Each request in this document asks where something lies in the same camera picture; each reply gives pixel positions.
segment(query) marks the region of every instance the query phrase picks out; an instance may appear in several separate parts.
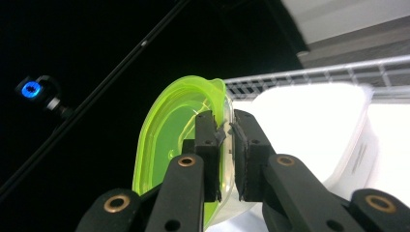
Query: wire shelf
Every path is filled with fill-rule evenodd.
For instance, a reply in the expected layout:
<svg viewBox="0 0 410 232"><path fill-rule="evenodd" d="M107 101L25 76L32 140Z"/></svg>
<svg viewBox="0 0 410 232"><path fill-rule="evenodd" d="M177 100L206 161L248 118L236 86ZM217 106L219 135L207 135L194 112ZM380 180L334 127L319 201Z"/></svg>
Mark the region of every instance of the wire shelf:
<svg viewBox="0 0 410 232"><path fill-rule="evenodd" d="M226 79L233 101L251 101L280 86L350 82L374 87L373 100L410 101L410 55L292 72Z"/></svg>

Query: translucent green lid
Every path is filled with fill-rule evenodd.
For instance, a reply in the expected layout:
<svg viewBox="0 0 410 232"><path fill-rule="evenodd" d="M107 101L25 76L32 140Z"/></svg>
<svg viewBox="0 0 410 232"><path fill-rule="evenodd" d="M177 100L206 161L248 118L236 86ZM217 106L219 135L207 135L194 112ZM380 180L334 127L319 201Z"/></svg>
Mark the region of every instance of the translucent green lid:
<svg viewBox="0 0 410 232"><path fill-rule="evenodd" d="M198 76L182 77L163 90L139 135L132 190L143 194L162 182L169 162L181 155L184 139L194 139L198 113L212 110L222 124L225 94L221 79ZM205 204L205 225L217 206L218 202Z"/></svg>

